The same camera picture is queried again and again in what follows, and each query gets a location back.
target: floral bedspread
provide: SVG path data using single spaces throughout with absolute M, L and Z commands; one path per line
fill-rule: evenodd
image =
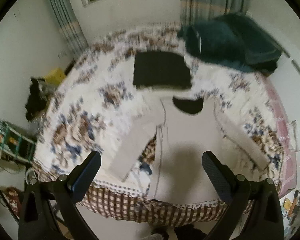
M 148 111 L 148 91 L 132 85 L 134 55 L 163 50 L 185 55 L 191 69 L 189 97 L 215 97 L 222 110 L 249 134 L 269 159 L 264 176 L 278 190 L 284 148 L 276 136 L 270 99 L 258 73 L 241 73 L 206 64 L 185 52 L 177 38 L 179 26 L 149 25 L 109 34 L 87 49 L 51 100 L 38 138 L 34 163 L 45 172 L 69 174 L 92 150 L 102 155 L 94 179 L 97 187 L 132 197 L 146 197 L 155 158 L 155 137 L 145 146 L 125 182 L 107 171 L 133 117 Z M 251 165 L 242 159 L 243 165 Z

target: black square fabric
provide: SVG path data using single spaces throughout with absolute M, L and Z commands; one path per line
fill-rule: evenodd
M 190 69 L 184 57 L 164 51 L 147 51 L 136 54 L 133 84 L 137 88 L 161 87 L 191 88 Z

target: bed sheet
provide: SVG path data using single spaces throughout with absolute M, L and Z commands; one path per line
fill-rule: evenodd
M 33 166 L 42 181 L 69 174 L 92 150 L 98 150 L 102 165 L 81 203 L 93 212 L 118 220 L 155 220 L 170 225 L 220 217 L 226 205 L 219 199 L 169 205 L 146 198 L 155 137 L 145 146 L 125 182 L 107 172 L 133 117 L 148 110 L 147 97 L 174 93 L 136 90 L 132 85 L 134 55 L 138 51 L 163 50 L 185 56 L 192 88 L 183 93 L 190 98 L 220 100 L 221 110 L 269 159 L 260 179 L 270 177 L 278 191 L 282 190 L 282 163 L 287 149 L 277 136 L 278 117 L 264 78 L 259 73 L 241 73 L 191 57 L 185 52 L 184 42 L 177 38 L 178 29 L 178 25 L 163 24 L 114 32 L 83 53 L 51 100 L 41 127 Z M 234 145 L 229 147 L 240 150 Z M 253 170 L 244 156 L 240 165 L 250 165 Z

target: beige shirt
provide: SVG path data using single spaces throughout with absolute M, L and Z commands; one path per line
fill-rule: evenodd
M 156 155 L 148 199 L 174 204 L 198 203 L 218 198 L 202 168 L 205 151 L 212 151 L 222 164 L 234 170 L 240 162 L 239 151 L 223 147 L 225 135 L 236 142 L 261 171 L 268 161 L 258 146 L 222 112 L 213 99 L 203 103 L 197 114 L 187 114 L 173 104 L 172 98 L 153 102 L 148 115 L 134 121 L 130 133 L 110 165 L 112 175 L 124 180 L 132 165 L 154 134 Z M 251 173 L 250 180 L 258 180 Z

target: floor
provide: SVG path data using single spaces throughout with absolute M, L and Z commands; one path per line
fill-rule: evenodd
M 148 236 L 152 229 L 148 223 L 138 224 L 133 221 L 116 221 L 114 218 L 105 218 L 99 214 L 94 214 L 82 206 L 77 205 L 77 207 L 89 227 L 100 240 L 140 240 Z M 239 235 L 246 217 L 247 215 L 242 217 L 231 239 Z M 194 226 L 207 234 L 214 227 L 215 223 L 215 221 L 198 222 Z M 168 228 L 167 232 L 170 235 L 169 240 L 177 240 L 172 228 Z

